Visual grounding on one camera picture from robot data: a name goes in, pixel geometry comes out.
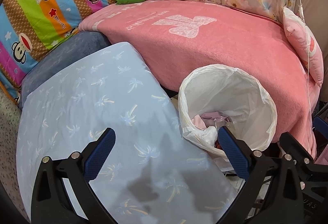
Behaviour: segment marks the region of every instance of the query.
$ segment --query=palm tree print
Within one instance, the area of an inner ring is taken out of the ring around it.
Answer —
[[[36,150],[35,150],[35,153],[36,153],[36,157],[38,157],[40,154],[41,154],[41,152],[42,152],[42,148],[37,148]]]
[[[145,71],[148,72],[148,73],[150,73],[150,74],[152,74],[151,71],[150,71],[150,69],[148,67],[145,68]]]
[[[176,194],[180,194],[181,188],[189,189],[188,185],[183,181],[176,180],[176,178],[171,174],[168,178],[163,182],[162,187],[165,189],[172,189],[172,193],[170,197],[166,200],[166,202],[170,203]]]
[[[172,118],[172,126],[174,126],[175,129],[178,129],[180,127],[180,122],[178,117]]]
[[[99,86],[102,86],[104,83],[105,83],[105,80],[107,79],[108,77],[102,77],[101,79],[97,80],[96,82],[94,83],[91,83],[91,85],[99,85]]]
[[[131,85],[131,88],[130,88],[130,90],[128,90],[128,93],[132,92],[132,90],[134,88],[137,88],[138,84],[143,85],[142,82],[140,80],[137,80],[136,78],[133,78],[132,80],[130,80],[129,85]]]
[[[89,131],[89,137],[92,141],[98,140],[98,138],[104,133],[105,130],[102,131],[96,131],[95,134],[92,133],[92,131]]]
[[[44,105],[42,108],[48,109],[49,106],[50,106],[50,102],[47,102],[46,105]]]
[[[162,106],[166,106],[167,104],[169,104],[170,99],[168,96],[163,95],[163,96],[155,96],[155,95],[151,95],[151,97],[155,100],[157,100],[159,103],[162,103]]]
[[[50,87],[48,90],[46,90],[46,95],[48,95],[53,87]]]
[[[120,52],[118,55],[116,55],[116,56],[113,56],[113,58],[114,59],[116,59],[116,60],[119,60],[121,57],[122,57],[122,54],[124,53],[124,51],[123,52]]]
[[[132,115],[133,111],[136,109],[137,105],[135,104],[129,111],[125,112],[124,116],[120,116],[121,120],[125,122],[127,126],[132,126],[136,120],[134,119],[136,115]]]
[[[63,113],[66,113],[66,109],[62,107],[59,111],[59,116],[56,118],[56,120],[58,120],[63,115]]]
[[[66,76],[64,76],[63,78],[61,78],[61,79],[59,80],[59,82],[60,82],[60,83],[63,83],[63,82],[65,81],[65,79],[66,79],[67,76],[68,76],[68,74],[66,74]]]
[[[81,101],[81,98],[85,96],[85,93],[79,93],[76,97],[72,96],[74,102],[78,103],[79,101]]]
[[[201,158],[188,158],[187,163],[197,164],[198,166],[204,166],[205,170],[210,167],[211,161],[208,158],[207,153],[202,152],[200,153]]]
[[[21,149],[19,150],[19,152],[21,153],[21,156],[23,155],[23,147],[24,145],[21,147]]]
[[[78,125],[75,125],[75,126],[73,125],[73,128],[66,126],[66,128],[68,129],[68,132],[70,133],[69,138],[72,138],[75,135],[75,133],[77,133],[80,130],[80,127]]]
[[[61,91],[59,91],[57,100],[59,100],[60,98],[63,98],[64,96],[65,96],[65,93],[62,93]]]
[[[40,104],[41,104],[41,101],[38,100],[38,103],[36,104],[36,108],[38,108]]]
[[[118,66],[118,73],[119,74],[122,74],[124,71],[129,71],[131,68],[130,67],[127,67],[125,66],[124,68],[122,68],[121,66]]]
[[[111,53],[111,51],[108,51],[108,50],[106,50],[106,51],[102,51],[102,53],[101,53],[100,55],[103,56],[103,55],[105,55],[105,54],[107,54],[107,53]]]
[[[32,147],[33,143],[27,141],[27,150],[30,151],[31,147]]]
[[[75,81],[75,87],[77,88],[78,86],[80,86],[80,84],[82,83],[82,81],[84,81],[85,78],[81,78],[79,77],[76,81]]]
[[[50,147],[53,147],[55,145],[55,138],[56,138],[56,135],[58,134],[58,132],[55,132],[55,135],[52,136],[51,139],[49,139],[49,144],[50,144]]]
[[[44,128],[48,128],[48,127],[49,127],[48,124],[47,124],[47,122],[46,122],[46,120],[47,120],[47,119],[44,119],[44,120],[42,121],[42,127],[44,127]]]
[[[232,204],[234,199],[229,199],[227,198],[227,200],[225,202],[223,201],[220,201],[220,204],[219,206],[217,207],[212,207],[212,206],[205,206],[206,209],[209,209],[209,210],[212,210],[214,212],[218,212],[218,211],[227,211],[227,209],[230,207],[230,205]]]
[[[79,72],[81,72],[83,69],[85,69],[86,67],[85,66],[83,66],[83,67],[81,67],[81,68],[76,68],[76,70],[77,70],[77,72],[79,73]]]
[[[95,103],[95,106],[103,106],[105,103],[114,103],[114,101],[109,100],[109,98],[105,98],[106,95],[101,97],[98,102]]]
[[[97,66],[92,66],[91,69],[90,69],[91,70],[91,73],[96,72],[98,70],[98,68],[101,67],[103,64],[104,63],[102,63],[100,65],[97,65]]]
[[[116,208],[116,212],[118,212],[122,215],[132,215],[133,212],[138,212],[138,213],[141,213],[143,215],[148,215],[147,212],[138,209],[137,206],[129,205],[130,200],[131,199],[127,199],[124,202],[122,202],[120,204],[120,206],[118,208]]]
[[[151,148],[147,146],[147,150],[142,149],[139,145],[133,145],[139,152],[138,156],[143,157],[144,159],[139,162],[139,164],[148,163],[150,158],[157,158],[160,156],[160,151],[157,151],[156,147]]]
[[[111,176],[109,181],[112,181],[113,178],[118,174],[118,171],[122,168],[121,163],[113,164],[107,167],[109,171],[101,172],[99,174],[105,175],[105,176]]]

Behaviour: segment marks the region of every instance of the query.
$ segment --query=speckled fabric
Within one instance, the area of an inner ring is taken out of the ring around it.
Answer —
[[[16,143],[21,112],[0,89],[0,180],[10,199],[28,220],[16,173]]]

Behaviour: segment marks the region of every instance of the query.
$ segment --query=blue gripper pad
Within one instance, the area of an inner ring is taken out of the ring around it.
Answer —
[[[86,182],[94,180],[98,176],[104,162],[114,147],[115,141],[115,131],[109,129],[84,163],[83,177]]]
[[[313,120],[313,127],[318,130],[328,140],[328,124],[320,117],[315,117]]]
[[[234,139],[223,127],[219,129],[218,141],[237,176],[247,180],[249,178],[249,161],[241,152]]]

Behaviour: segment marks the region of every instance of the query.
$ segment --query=pink pillow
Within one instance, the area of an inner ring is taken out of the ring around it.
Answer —
[[[296,16],[293,11],[284,7],[282,16],[288,41],[295,49],[302,63],[306,68],[309,68],[309,74],[316,84],[321,88],[323,82],[323,58],[317,40],[309,27],[305,26],[302,19]]]

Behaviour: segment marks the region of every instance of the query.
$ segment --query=pink blanket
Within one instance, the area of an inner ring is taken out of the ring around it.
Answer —
[[[273,21],[220,5],[150,0],[109,5],[84,19],[79,29],[100,31],[111,43],[131,43],[170,90],[179,91],[198,67],[218,63],[243,69],[276,104],[272,142],[289,131],[315,157],[309,100],[314,108],[319,87],[310,77],[308,99],[307,74],[284,30]]]

